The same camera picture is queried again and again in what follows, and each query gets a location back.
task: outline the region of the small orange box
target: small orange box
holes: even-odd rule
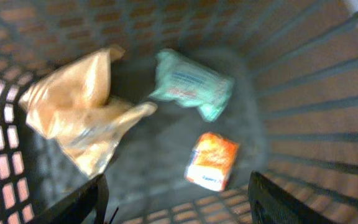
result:
[[[203,134],[190,159],[185,178],[214,191],[224,190],[239,145],[218,134]]]

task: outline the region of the teal wrapped package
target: teal wrapped package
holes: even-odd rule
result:
[[[185,108],[197,107],[203,119],[215,121],[231,96],[234,80],[200,65],[172,49],[157,54],[156,90],[151,98],[176,100]]]

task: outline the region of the dark basket floor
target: dark basket floor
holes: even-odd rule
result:
[[[232,97],[214,123],[202,120],[195,108],[174,102],[158,103],[158,110],[143,119],[123,137],[106,170],[109,185],[109,218],[119,205],[117,223],[164,208],[190,202],[213,192],[187,182],[184,172],[199,136],[212,131],[241,144],[228,188],[244,185],[253,169],[262,169],[267,145],[257,117],[256,102],[246,68],[227,49],[203,49],[191,58],[236,79]],[[155,60],[112,65],[112,94],[138,103],[154,89]],[[25,114],[19,113],[21,124]],[[60,151],[27,126],[19,130],[34,212],[52,206],[86,182],[86,178]]]

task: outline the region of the plastic bag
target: plastic bag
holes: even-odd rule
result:
[[[190,159],[185,178],[214,191],[224,190],[239,145],[214,133],[203,134]]]
[[[106,168],[124,133],[157,108],[113,98],[110,63],[123,56],[118,46],[101,49],[32,85],[20,98],[26,123],[63,152],[90,179]]]
[[[231,96],[234,80],[202,66],[172,49],[157,55],[157,88],[150,97],[197,107],[205,121],[216,120]]]

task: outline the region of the tan plastic bag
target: tan plastic bag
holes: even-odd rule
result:
[[[26,123],[63,152],[89,178],[102,173],[125,132],[157,109],[113,98],[110,63],[121,58],[118,46],[101,49],[62,67],[32,85],[20,98]]]

